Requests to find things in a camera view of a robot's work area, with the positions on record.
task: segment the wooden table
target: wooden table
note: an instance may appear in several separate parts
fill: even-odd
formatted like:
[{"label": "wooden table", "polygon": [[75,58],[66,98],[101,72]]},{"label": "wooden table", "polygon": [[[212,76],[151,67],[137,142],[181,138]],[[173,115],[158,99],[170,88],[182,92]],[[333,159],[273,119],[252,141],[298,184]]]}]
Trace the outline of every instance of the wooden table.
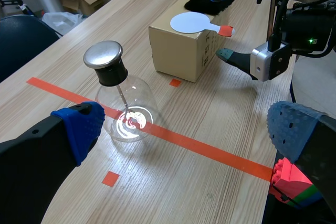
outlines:
[{"label": "wooden table", "polygon": [[[173,77],[154,70],[148,26],[175,1],[112,0],[0,83],[0,142],[72,105],[27,84],[31,77],[94,99],[98,79],[83,54],[99,41],[116,40],[128,71],[151,87],[164,121],[160,126],[215,152],[200,155],[195,146],[190,151],[183,142],[178,146],[151,135],[114,145],[103,130],[56,193],[43,223],[261,223],[276,153],[266,114],[271,104],[287,98],[294,59],[281,76],[258,82],[214,57],[197,83],[170,86]],[[268,9],[269,1],[235,0],[230,24],[236,35],[225,47],[250,52],[263,43]],[[216,153],[221,155],[209,158]],[[217,161],[231,154],[234,158]],[[225,165],[235,160],[255,164],[266,175]],[[108,171],[120,175],[113,187],[102,184]]]}]

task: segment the cardboard box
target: cardboard box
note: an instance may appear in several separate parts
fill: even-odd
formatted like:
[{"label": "cardboard box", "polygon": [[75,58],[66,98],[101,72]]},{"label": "cardboard box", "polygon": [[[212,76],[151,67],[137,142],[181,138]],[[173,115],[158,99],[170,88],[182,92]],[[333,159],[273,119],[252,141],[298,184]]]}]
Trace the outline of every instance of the cardboard box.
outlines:
[{"label": "cardboard box", "polygon": [[[149,40],[155,69],[173,76],[196,82],[203,70],[223,46],[225,38],[215,31],[183,34],[170,26],[173,17],[188,12],[184,4],[189,0],[177,0],[149,26]],[[230,8],[217,16],[207,15],[210,22],[229,25]]]},{"label": "cardboard box", "polygon": [[62,6],[68,12],[81,12],[90,16],[106,3],[106,0],[62,0]]}]

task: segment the white circular card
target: white circular card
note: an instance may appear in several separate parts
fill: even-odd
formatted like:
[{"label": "white circular card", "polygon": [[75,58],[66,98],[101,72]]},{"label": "white circular card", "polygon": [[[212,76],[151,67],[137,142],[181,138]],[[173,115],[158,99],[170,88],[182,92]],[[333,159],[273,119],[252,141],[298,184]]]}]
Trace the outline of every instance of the white circular card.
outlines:
[{"label": "white circular card", "polygon": [[173,17],[170,26],[179,33],[193,34],[203,31],[209,23],[208,16],[202,13],[188,12]]}]

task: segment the round bottom flask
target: round bottom flask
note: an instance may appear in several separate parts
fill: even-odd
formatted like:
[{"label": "round bottom flask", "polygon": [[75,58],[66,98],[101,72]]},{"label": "round bottom flask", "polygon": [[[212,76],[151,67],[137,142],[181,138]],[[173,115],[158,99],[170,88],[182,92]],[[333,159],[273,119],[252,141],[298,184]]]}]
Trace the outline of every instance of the round bottom flask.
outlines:
[{"label": "round bottom flask", "polygon": [[86,51],[84,63],[95,69],[102,85],[96,101],[105,106],[104,129],[114,140],[136,142],[148,136],[157,105],[148,84],[128,75],[121,55],[119,43],[102,41]]}]

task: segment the orange tape line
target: orange tape line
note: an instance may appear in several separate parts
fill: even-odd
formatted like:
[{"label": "orange tape line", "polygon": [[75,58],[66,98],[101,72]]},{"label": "orange tape line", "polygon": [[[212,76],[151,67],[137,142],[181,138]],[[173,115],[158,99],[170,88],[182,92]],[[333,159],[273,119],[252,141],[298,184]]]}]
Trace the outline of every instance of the orange tape line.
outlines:
[{"label": "orange tape line", "polygon": [[169,83],[169,85],[174,86],[174,87],[176,87],[176,88],[177,88],[180,84],[181,84],[181,81],[180,81],[180,80],[176,80],[176,79],[173,79],[173,80]]},{"label": "orange tape line", "polygon": [[[81,95],[72,93],[68,90],[62,89],[58,86],[55,86],[53,84],[39,80],[34,77],[29,79],[27,83],[74,103],[90,101],[89,99],[82,97]],[[118,118],[118,112],[119,112],[118,110],[109,107],[104,108],[106,115],[112,118]],[[258,178],[264,179],[266,181],[270,181],[271,179],[272,168],[269,168],[267,166],[260,165],[248,159],[236,156],[232,153],[226,152],[224,150],[202,143],[190,137],[170,131],[155,124],[147,123],[145,128],[142,130],[153,136],[166,140],[167,142],[173,143],[192,152],[211,158],[215,161],[231,166],[233,168],[236,168],[238,170],[241,170]]]},{"label": "orange tape line", "polygon": [[107,172],[105,178],[103,179],[102,183],[104,185],[113,187],[119,178],[119,174],[113,172]]}]

